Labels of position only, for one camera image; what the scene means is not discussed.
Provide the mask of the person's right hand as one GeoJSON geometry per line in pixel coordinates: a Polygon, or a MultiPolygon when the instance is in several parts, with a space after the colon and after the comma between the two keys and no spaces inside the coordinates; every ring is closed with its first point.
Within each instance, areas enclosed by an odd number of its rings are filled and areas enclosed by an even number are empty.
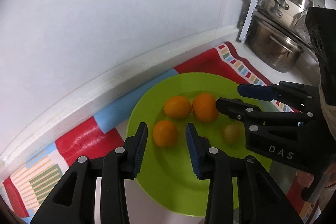
{"type": "MultiPolygon", "coordinates": [[[[326,183],[321,195],[319,196],[319,207],[323,211],[330,201],[331,196],[335,192],[335,164],[331,165],[328,170],[325,171],[326,174],[330,175],[329,181],[326,183]]],[[[296,173],[297,181],[300,186],[309,187],[313,182],[313,175],[298,170],[296,173]]]]}

